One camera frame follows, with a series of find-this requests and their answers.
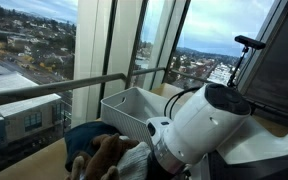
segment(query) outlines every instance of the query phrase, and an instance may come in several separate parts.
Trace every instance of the plush toy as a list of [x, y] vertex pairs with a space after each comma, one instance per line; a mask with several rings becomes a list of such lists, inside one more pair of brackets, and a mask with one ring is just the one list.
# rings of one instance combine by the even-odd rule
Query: plush toy
[[121, 140], [118, 134], [107, 134], [95, 137], [91, 141], [93, 148], [98, 148], [93, 157], [80, 151], [73, 162], [71, 176], [67, 179], [79, 180], [82, 171], [85, 180], [118, 180], [116, 165], [123, 154], [139, 144], [135, 140]]

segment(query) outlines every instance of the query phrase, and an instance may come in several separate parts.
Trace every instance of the windowsill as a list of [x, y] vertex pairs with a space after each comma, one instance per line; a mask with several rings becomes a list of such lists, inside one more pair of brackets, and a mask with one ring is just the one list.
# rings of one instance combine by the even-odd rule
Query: windowsill
[[[170, 98], [182, 89], [169, 84], [162, 84], [159, 88], [151, 92]], [[178, 103], [185, 103], [193, 93], [185, 94]], [[272, 123], [267, 120], [258, 119], [257, 121], [268, 129], [272, 134], [281, 136], [287, 134], [285, 127]], [[60, 139], [37, 153], [25, 158], [24, 160], [12, 165], [0, 172], [0, 179], [65, 179], [68, 172], [64, 165], [66, 161], [66, 146], [64, 139]]]

